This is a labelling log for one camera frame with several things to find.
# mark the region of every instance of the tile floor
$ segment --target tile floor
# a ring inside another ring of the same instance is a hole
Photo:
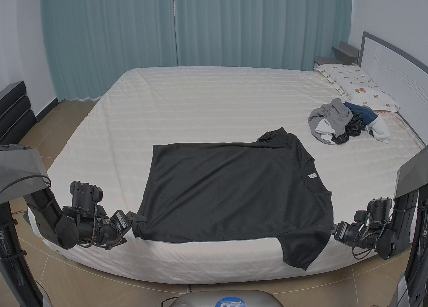
[[[37,147],[48,169],[94,105],[92,100],[61,102],[29,131],[21,144]],[[26,209],[24,199],[12,201],[11,208],[12,212]],[[34,235],[22,219],[22,214],[16,214],[15,218],[19,222],[17,232],[21,246],[28,253],[29,267],[35,280],[47,290],[54,307],[159,307],[164,299],[189,291],[186,285],[135,281],[70,261],[51,252]],[[265,290],[274,294],[285,307],[383,307],[389,304],[408,257],[409,249],[388,261],[376,256],[324,274],[262,282],[195,285],[190,288],[192,291]],[[1,275],[0,297],[2,306],[18,306]]]

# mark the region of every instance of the teal curtain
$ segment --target teal curtain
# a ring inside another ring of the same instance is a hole
[[[153,66],[311,70],[348,41],[352,0],[41,0],[59,100]]]
[[[127,70],[176,66],[173,0],[41,0],[58,100],[102,96]]]
[[[179,66],[311,70],[348,42],[352,0],[175,0]]]

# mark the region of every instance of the mattress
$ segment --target mattress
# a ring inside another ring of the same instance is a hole
[[[335,88],[317,72],[233,67],[132,69],[98,101],[58,155],[48,175],[59,205],[71,205],[72,181],[101,187],[108,215],[136,212],[142,201],[153,144],[254,142],[284,127],[315,158],[333,192],[334,221],[351,222],[375,197],[393,197],[398,168],[422,144],[395,113],[381,112],[391,131],[384,144],[368,133],[326,145],[309,130],[310,112]],[[33,230],[40,235],[30,214]],[[220,283],[316,274],[348,266],[351,249],[330,238],[307,271],[282,261],[276,238],[170,244],[134,238],[112,250],[75,246],[54,251],[86,266],[163,283]]]

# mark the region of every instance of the wall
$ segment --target wall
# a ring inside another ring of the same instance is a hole
[[[0,90],[24,80],[37,115],[56,94],[41,30],[40,0],[0,0]]]
[[[349,44],[359,49],[363,31],[428,65],[428,0],[352,0]]]

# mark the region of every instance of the floral pillowcase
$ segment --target floral pillowcase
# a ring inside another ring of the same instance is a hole
[[[346,101],[372,110],[397,112],[399,106],[359,66],[323,64],[314,68],[323,74]]]

